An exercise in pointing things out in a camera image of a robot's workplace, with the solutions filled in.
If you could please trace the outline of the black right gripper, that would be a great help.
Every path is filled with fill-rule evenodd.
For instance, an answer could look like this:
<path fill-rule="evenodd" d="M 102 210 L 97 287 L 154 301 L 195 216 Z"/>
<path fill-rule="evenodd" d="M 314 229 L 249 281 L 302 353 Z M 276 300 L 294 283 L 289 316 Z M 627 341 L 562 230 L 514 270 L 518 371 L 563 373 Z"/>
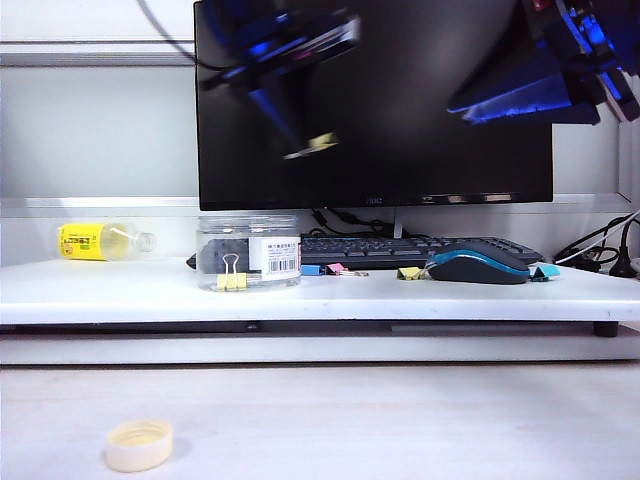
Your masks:
<path fill-rule="evenodd" d="M 639 74 L 637 1 L 518 1 L 487 55 L 455 91 L 470 124 L 600 122 L 639 118 L 627 77 Z"/>

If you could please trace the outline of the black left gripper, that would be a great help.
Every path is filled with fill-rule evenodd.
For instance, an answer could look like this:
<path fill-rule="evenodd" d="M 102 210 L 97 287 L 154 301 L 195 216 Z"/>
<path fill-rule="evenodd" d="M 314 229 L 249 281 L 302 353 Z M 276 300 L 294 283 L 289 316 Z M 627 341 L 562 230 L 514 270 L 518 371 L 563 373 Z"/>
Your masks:
<path fill-rule="evenodd" d="M 294 20 L 289 14 L 272 18 L 273 32 L 241 48 L 244 58 L 225 67 L 201 87 L 242 87 L 250 100 L 285 141 L 288 150 L 302 150 L 308 140 L 307 108 L 313 68 L 354 48 L 360 41 L 360 17 L 321 14 Z M 275 76 L 276 82 L 263 82 Z"/>

